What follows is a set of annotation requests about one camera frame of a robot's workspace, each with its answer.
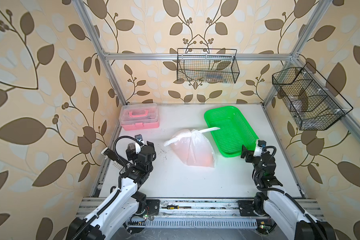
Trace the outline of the white printed plastic bag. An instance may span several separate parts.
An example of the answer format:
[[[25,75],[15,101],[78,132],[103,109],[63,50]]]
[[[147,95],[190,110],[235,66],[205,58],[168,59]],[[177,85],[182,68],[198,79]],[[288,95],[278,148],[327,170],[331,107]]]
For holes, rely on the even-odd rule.
[[[171,147],[176,156],[187,166],[214,168],[215,151],[204,134],[219,129],[213,127],[203,130],[181,130],[164,142],[164,146]]]

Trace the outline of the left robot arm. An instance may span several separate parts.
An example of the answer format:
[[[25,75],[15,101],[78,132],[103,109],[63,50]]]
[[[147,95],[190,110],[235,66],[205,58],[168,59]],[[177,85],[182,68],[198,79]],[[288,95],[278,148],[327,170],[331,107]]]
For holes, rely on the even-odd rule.
[[[110,195],[85,218],[75,218],[68,227],[68,240],[109,240],[127,220],[148,212],[146,195],[139,188],[153,171],[156,159],[154,143],[144,142],[142,135],[121,136],[131,140],[126,158],[117,149],[105,148],[102,155],[122,166],[118,184]]]

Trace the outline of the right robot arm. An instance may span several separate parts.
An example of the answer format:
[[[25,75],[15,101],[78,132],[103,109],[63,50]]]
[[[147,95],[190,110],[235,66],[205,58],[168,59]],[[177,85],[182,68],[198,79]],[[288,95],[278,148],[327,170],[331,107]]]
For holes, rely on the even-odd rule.
[[[275,176],[277,148],[258,140],[253,151],[242,146],[241,158],[253,165],[252,180],[258,189],[252,202],[253,213],[270,216],[289,240],[335,240],[336,233],[304,209]]]

